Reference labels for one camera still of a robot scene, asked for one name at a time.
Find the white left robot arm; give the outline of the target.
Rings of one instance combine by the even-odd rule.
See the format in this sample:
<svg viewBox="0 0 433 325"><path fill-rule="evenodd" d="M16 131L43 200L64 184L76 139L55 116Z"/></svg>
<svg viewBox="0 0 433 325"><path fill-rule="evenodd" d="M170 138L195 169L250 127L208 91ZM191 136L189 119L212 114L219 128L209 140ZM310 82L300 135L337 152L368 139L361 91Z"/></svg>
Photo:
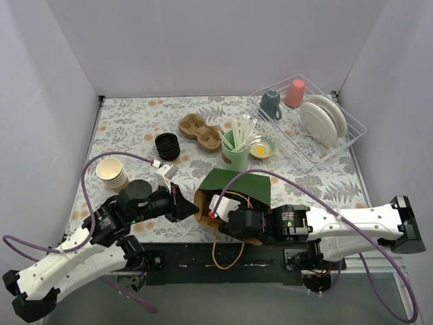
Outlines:
<svg viewBox="0 0 433 325"><path fill-rule="evenodd" d="M104 274L153 267L150 255L130 233L131 226L159 216L175 223L198 211L174 183L153 190L144 180L132 181L109 197L54 252L26 269L3 275L6 289L14 296L15 314L25 322L35 322L71 292Z"/></svg>

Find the green paper bag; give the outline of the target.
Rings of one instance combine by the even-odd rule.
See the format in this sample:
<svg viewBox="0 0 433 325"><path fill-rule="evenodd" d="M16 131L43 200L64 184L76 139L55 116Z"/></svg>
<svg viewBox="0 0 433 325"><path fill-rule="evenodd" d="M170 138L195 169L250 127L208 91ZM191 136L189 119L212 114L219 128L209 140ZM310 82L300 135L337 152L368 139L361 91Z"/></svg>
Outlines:
<svg viewBox="0 0 433 325"><path fill-rule="evenodd" d="M211 219L208 214L210 212L209 204L214 195L219 195L219 199L215 204L213 213L220 204L221 199L225 196L241 202L239 208L251 208L259 211L270 211L271 205L271 180L268 176L259 175L256 173L240 173L226 169L213 169L200 184L194 194L193 203L199 208L199 212L194 215L200 226L213 231L216 236L225 234L226 224L220 219ZM242 245L238 256L231 263L224 262L222 265L218 263L216 258L216 240L213 241L211 257L214 265L220 270L232 268L243 254L247 244L239 240Z"/></svg>

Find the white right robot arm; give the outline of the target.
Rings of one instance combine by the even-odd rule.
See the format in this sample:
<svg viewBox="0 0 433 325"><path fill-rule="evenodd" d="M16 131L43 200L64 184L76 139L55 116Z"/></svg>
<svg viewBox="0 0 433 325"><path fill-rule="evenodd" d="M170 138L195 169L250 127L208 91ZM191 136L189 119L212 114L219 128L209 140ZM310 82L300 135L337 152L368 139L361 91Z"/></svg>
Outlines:
<svg viewBox="0 0 433 325"><path fill-rule="evenodd" d="M303 269L385 247L395 254L425 251L415 214L406 196L364 209L342 209L337 216L325 209L285 204L268 212L240 207L228 213L224 232L240 240L268 245L307 245L294 256Z"/></svg>

